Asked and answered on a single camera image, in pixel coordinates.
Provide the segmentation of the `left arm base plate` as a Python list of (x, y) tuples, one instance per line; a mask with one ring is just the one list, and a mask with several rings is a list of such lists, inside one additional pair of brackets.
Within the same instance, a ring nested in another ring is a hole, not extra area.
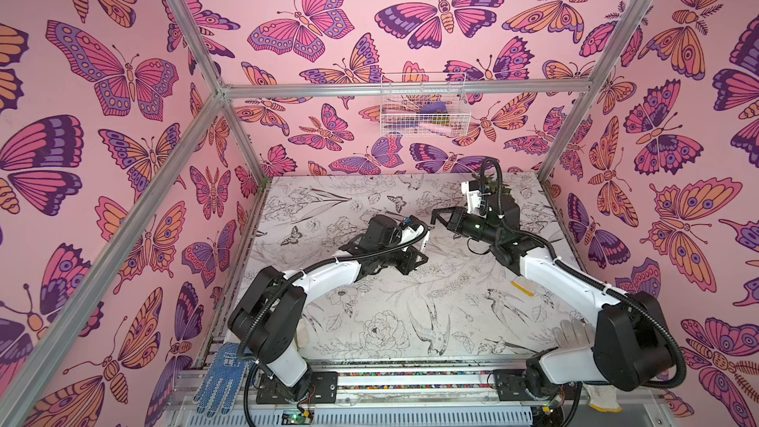
[(287, 387), (278, 378), (264, 376), (257, 389), (256, 403), (295, 404), (300, 401), (308, 403), (336, 403), (338, 388), (337, 372), (306, 372), (293, 387)]

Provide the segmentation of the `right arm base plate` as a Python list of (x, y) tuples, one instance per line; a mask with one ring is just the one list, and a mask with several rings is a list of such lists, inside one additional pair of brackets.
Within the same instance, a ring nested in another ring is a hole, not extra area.
[(500, 401), (533, 401), (527, 388), (525, 370), (501, 369), (492, 372), (492, 385)]

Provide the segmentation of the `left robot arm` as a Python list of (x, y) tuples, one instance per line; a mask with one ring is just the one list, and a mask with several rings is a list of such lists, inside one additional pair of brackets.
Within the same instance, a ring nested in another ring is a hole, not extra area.
[(306, 306), (385, 268), (409, 274), (428, 261), (421, 251), (428, 235), (428, 225), (416, 217), (397, 221), (375, 215), (364, 232), (330, 257), (302, 269), (261, 269), (227, 320), (241, 355), (291, 391), (308, 385), (312, 370), (296, 347)]

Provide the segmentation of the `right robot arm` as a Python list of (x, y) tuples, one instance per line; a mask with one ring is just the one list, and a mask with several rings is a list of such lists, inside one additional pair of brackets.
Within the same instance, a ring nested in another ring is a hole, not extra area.
[(521, 229), (519, 207), (504, 192), (498, 161), (486, 158), (480, 168), (488, 167), (494, 168), (495, 181), (480, 173), (464, 183), (466, 205), (434, 209), (432, 223), (486, 243), (499, 264), (569, 304), (583, 328), (593, 330), (584, 344), (529, 359), (523, 375), (528, 393), (544, 399), (570, 383), (621, 391), (682, 385), (688, 366), (656, 298), (624, 292), (564, 263), (547, 239)]

